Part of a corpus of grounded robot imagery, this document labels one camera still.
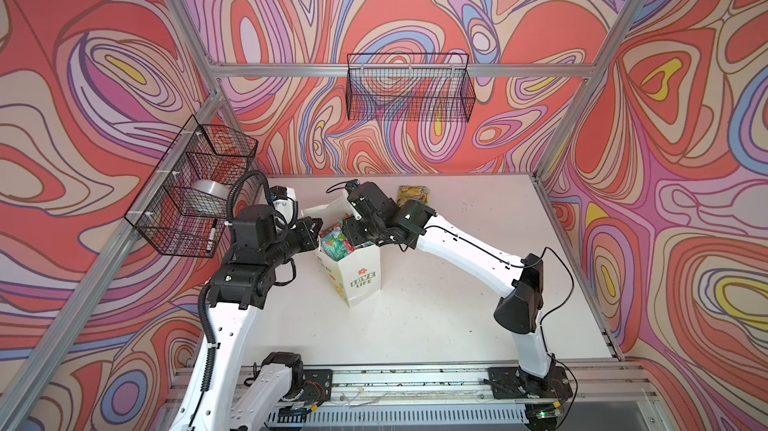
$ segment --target table surface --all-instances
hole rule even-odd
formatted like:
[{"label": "table surface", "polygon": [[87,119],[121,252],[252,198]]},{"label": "table surface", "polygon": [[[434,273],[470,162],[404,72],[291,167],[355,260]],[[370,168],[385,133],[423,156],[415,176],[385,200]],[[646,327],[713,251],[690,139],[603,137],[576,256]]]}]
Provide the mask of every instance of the table surface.
[{"label": "table surface", "polygon": [[[305,209],[335,199],[340,191],[328,195],[325,189],[341,179],[274,177],[270,185],[295,188]],[[565,261],[527,175],[360,176],[365,180],[393,198],[399,185],[427,186],[429,206],[462,231],[523,257],[550,246]],[[271,351],[300,353],[310,365],[517,359],[512,334],[493,319],[498,296],[437,256],[382,247],[382,290],[352,309],[312,253],[294,259],[298,277],[270,291],[246,344],[244,365],[260,363]],[[277,279],[290,279],[290,266],[278,268]],[[547,253],[542,313],[561,303],[570,289],[568,272]],[[544,322],[544,336],[558,359],[610,358],[578,282],[571,299]]]}]

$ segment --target wire basket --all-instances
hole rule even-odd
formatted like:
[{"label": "wire basket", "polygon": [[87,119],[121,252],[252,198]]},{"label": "wire basket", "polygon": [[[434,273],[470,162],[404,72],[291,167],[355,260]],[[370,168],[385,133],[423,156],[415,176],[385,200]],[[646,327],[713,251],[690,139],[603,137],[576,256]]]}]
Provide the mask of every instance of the wire basket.
[{"label": "wire basket", "polygon": [[350,120],[468,122],[475,89],[466,53],[347,55]]},{"label": "wire basket", "polygon": [[224,233],[226,199],[203,192],[197,184],[212,180],[231,186],[250,167],[257,146],[258,141],[238,130],[197,124],[184,153],[138,212],[139,218],[132,221],[126,214],[126,219],[160,254],[213,257]]}]

